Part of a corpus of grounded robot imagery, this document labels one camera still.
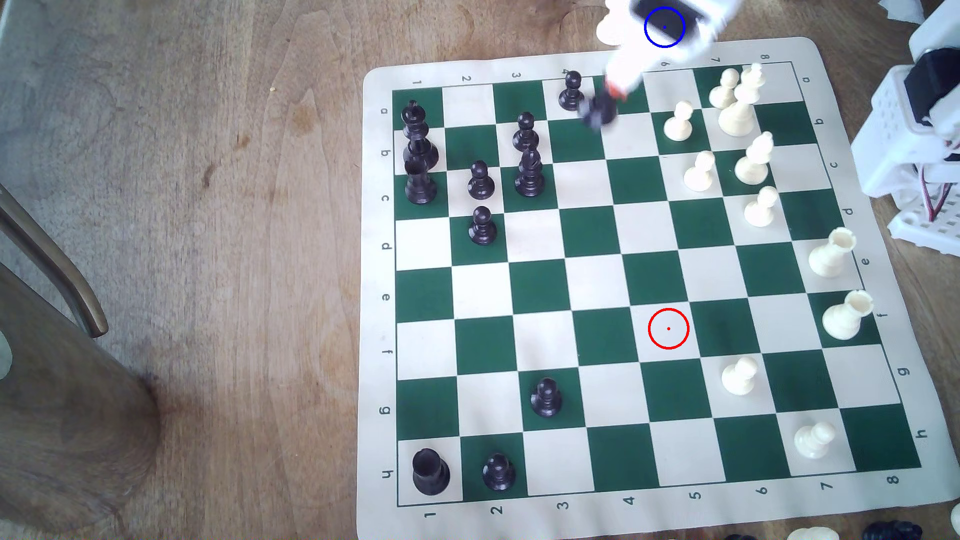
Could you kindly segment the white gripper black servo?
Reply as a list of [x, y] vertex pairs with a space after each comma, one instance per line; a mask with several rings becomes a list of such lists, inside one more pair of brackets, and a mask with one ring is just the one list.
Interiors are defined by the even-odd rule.
[[639, 87], [644, 73], [666, 59], [689, 59], [710, 47], [735, 18], [743, 1], [631, 1], [631, 16], [642, 25], [645, 43], [654, 51], [640, 51], [636, 42], [620, 45], [609, 57], [605, 90], [613, 98], [627, 98]]

